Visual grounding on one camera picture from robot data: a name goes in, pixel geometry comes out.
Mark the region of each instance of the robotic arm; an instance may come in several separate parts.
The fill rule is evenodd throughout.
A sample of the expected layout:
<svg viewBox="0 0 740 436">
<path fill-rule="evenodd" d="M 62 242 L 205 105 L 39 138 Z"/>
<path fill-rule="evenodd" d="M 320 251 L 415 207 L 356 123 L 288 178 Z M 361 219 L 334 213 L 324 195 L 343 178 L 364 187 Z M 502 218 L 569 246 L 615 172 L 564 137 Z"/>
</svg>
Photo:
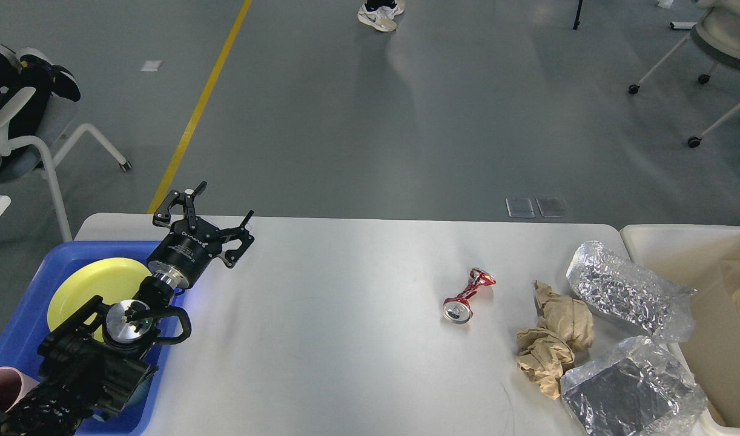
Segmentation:
<svg viewBox="0 0 740 436">
<path fill-rule="evenodd" d="M 155 211 L 152 223 L 170 231 L 147 259 L 152 275 L 143 279 L 131 300 L 112 305 L 94 296 L 44 339 L 38 354 L 43 382 L 16 404 L 9 415 L 0 414 L 0 436 L 69 436 L 94 411 L 115 417 L 136 389 L 157 367 L 144 361 L 154 345 L 174 345 L 190 337 L 187 312 L 171 306 L 177 289 L 190 289 L 218 257 L 232 268 L 254 237 L 246 229 L 254 211 L 231 229 L 218 229 L 195 213 L 194 199 L 206 188 L 171 191 Z M 171 223 L 171 209 L 182 207 L 182 220 Z M 236 249 L 223 252 L 224 243 L 239 240 Z M 89 325 L 85 320 L 93 317 Z M 177 317 L 182 333 L 162 337 L 160 320 Z M 93 339 L 102 328 L 104 342 Z"/>
</svg>

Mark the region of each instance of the crinkled plastic wrap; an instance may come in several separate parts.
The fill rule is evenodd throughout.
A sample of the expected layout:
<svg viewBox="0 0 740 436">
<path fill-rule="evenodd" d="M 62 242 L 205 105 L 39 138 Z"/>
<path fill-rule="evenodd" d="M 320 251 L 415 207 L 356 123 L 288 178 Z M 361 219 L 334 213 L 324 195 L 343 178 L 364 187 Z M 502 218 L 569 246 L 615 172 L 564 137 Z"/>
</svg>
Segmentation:
<svg viewBox="0 0 740 436">
<path fill-rule="evenodd" d="M 695 323 L 689 286 L 678 285 L 591 240 L 577 249 L 566 273 L 572 290 L 601 314 L 639 326 L 657 342 L 685 342 Z"/>
<path fill-rule="evenodd" d="M 683 436 L 707 407 L 688 370 L 647 336 L 564 374 L 561 396 L 587 434 L 605 436 Z"/>
</svg>

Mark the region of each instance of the crumpled paper bag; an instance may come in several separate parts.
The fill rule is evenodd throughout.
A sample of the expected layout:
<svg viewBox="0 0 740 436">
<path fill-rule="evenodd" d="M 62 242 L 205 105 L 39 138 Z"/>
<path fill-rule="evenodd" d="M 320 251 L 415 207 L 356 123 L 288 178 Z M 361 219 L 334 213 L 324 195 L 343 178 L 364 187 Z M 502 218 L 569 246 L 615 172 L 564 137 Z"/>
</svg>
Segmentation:
<svg viewBox="0 0 740 436">
<path fill-rule="evenodd" d="M 595 340 L 593 315 L 582 300 L 561 296 L 550 285 L 534 282 L 537 306 L 542 310 L 538 326 L 549 329 L 561 337 L 573 351 L 591 348 Z"/>
<path fill-rule="evenodd" d="M 553 400 L 561 395 L 559 381 L 564 370 L 575 362 L 575 354 L 558 335 L 544 328 L 527 328 L 518 331 L 520 354 L 516 358 L 518 369 L 540 385 L 542 394 Z"/>
</svg>

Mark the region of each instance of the pink cup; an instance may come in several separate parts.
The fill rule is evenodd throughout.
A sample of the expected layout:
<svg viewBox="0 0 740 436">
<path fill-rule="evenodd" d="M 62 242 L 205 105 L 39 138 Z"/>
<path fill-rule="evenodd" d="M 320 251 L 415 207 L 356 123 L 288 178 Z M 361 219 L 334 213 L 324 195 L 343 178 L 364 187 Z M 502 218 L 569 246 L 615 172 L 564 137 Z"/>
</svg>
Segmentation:
<svg viewBox="0 0 740 436">
<path fill-rule="evenodd" d="M 28 392 L 39 384 L 11 366 L 0 367 L 0 411 L 9 412 Z"/>
</svg>

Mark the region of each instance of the gray floor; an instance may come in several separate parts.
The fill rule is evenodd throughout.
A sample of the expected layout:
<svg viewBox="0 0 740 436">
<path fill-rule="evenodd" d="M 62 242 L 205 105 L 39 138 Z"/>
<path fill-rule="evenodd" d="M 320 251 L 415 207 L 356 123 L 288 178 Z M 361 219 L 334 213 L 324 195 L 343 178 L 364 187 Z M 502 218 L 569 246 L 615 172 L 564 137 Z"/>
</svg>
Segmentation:
<svg viewBox="0 0 740 436">
<path fill-rule="evenodd" d="M 134 164 L 85 138 L 58 168 L 76 232 L 96 212 L 143 213 L 241 1 L 0 0 L 0 42 L 43 49 L 83 91 L 92 122 Z M 564 199 L 555 221 L 740 226 L 740 74 L 696 83 L 686 47 L 637 96 L 626 88 L 695 21 L 685 0 L 408 0 L 391 34 L 359 0 L 254 0 L 173 182 L 209 182 L 201 214 L 508 221 L 508 196 Z M 160 72 L 141 73 L 162 59 Z M 0 334 L 60 243 L 46 184 L 0 194 Z"/>
</svg>

